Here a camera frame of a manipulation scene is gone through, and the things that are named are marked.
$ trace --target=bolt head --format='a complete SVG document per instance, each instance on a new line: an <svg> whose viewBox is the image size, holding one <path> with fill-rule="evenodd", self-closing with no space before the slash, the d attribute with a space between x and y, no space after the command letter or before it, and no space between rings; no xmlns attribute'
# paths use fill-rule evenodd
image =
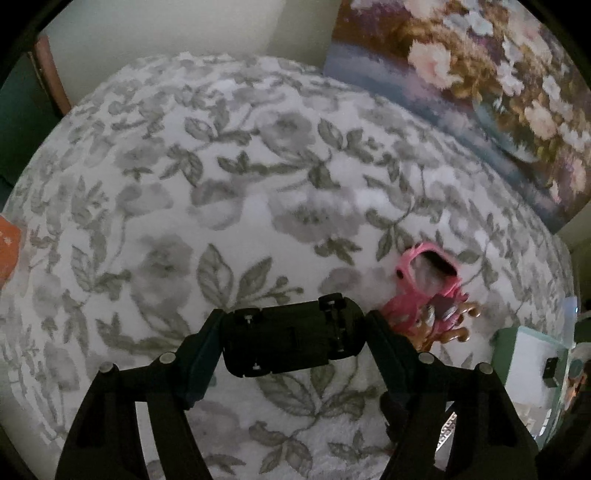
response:
<svg viewBox="0 0 591 480"><path fill-rule="evenodd" d="M435 361L435 357L432 353L422 352L418 354L418 361L422 364L431 365Z"/></svg>
<svg viewBox="0 0 591 480"><path fill-rule="evenodd" d="M171 364L177 359L177 356L172 352L166 352L160 355L160 363L164 365Z"/></svg>
<svg viewBox="0 0 591 480"><path fill-rule="evenodd" d="M113 362L103 362L103 363L101 363L101 365L99 367L99 372L102 374L107 374L111 370L113 370L114 366L115 365L113 364Z"/></svg>
<svg viewBox="0 0 591 480"><path fill-rule="evenodd" d="M490 375L491 373L494 372L492 366L487 363L482 363L482 364L478 365L478 370L480 370L485 375Z"/></svg>

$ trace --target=canvas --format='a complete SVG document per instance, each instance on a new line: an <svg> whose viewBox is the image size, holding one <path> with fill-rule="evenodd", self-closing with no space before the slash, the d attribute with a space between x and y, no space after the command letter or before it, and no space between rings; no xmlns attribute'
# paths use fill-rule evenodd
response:
<svg viewBox="0 0 591 480"><path fill-rule="evenodd" d="M552 232L591 197L591 92L516 0L343 0L324 72L454 135Z"/></svg>

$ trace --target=orange box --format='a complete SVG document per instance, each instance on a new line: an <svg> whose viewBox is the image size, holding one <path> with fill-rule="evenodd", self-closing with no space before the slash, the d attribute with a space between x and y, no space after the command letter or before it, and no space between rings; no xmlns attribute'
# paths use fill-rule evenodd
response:
<svg viewBox="0 0 591 480"><path fill-rule="evenodd" d="M0 288L17 266L20 243L20 229L0 216Z"/></svg>

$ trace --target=floral bedspread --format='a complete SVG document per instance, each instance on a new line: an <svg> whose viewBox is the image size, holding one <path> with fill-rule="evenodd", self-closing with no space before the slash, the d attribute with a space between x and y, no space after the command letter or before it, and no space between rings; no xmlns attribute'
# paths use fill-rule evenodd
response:
<svg viewBox="0 0 591 480"><path fill-rule="evenodd" d="M433 349L470 368L501 327L558 335L573 289L564 245L473 153L383 98L269 57L122 69L51 133L4 215L25 241L0 346L30 435L56 462L41 480L100 363L147 364L213 308L341 291L369 310L394 295L400 253L429 240L485 306L470 341ZM374 478L383 390L367 349L256 380L221 362L187 417L215 478Z"/></svg>

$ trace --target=wall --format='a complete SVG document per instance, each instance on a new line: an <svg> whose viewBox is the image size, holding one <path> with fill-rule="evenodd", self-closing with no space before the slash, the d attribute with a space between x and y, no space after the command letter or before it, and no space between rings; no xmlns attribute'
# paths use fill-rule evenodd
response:
<svg viewBox="0 0 591 480"><path fill-rule="evenodd" d="M584 243L591 244L591 203L588 203L558 234L571 251Z"/></svg>
<svg viewBox="0 0 591 480"><path fill-rule="evenodd" d="M340 0L74 0L47 28L77 103L130 61L157 53L268 53L321 66Z"/></svg>

